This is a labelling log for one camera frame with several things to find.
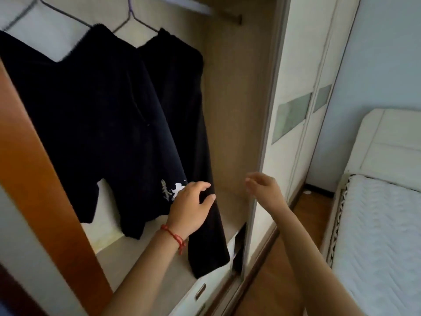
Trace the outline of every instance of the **forearm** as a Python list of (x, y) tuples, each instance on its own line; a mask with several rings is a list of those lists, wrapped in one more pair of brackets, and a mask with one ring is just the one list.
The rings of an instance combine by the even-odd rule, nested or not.
[(177, 249), (177, 242), (168, 232), (158, 231), (114, 293), (102, 316), (148, 315)]
[(310, 316), (363, 315), (334, 276), (295, 214), (284, 208), (276, 212), (274, 219), (303, 294), (308, 314)]

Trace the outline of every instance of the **white mattress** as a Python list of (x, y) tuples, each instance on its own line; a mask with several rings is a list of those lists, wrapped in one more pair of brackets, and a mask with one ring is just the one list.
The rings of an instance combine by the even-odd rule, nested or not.
[(355, 175), (339, 220), (332, 269), (360, 308), (421, 315), (421, 193)]

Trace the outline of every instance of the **hand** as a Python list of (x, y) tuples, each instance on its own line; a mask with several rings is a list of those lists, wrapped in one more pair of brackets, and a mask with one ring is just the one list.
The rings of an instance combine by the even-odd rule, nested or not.
[(186, 239), (202, 226), (208, 212), (216, 199), (216, 195), (209, 195), (202, 204), (199, 203), (199, 194), (210, 187), (206, 182), (190, 182), (178, 192), (170, 208), (167, 226), (171, 232)]
[(245, 189), (254, 196), (259, 204), (272, 216), (289, 208), (276, 180), (263, 173), (248, 173), (245, 178)]

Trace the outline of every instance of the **left hand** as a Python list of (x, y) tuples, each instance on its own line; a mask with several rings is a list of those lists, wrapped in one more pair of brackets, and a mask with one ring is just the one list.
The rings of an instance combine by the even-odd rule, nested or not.
[(209, 195), (200, 204), (199, 194), (210, 186), (210, 183), (203, 181), (190, 182), (183, 190), (178, 192), (171, 205), (167, 220), (167, 226), (171, 232), (185, 240), (202, 226), (216, 199), (216, 195)]

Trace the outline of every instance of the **white drawer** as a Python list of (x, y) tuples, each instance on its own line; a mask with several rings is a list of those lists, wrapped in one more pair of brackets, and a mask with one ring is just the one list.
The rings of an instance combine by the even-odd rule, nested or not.
[[(235, 238), (228, 243), (229, 255), (234, 256)], [(197, 280), (192, 289), (171, 312), (170, 316), (202, 316), (211, 305), (209, 298), (227, 276), (232, 267), (232, 260)]]

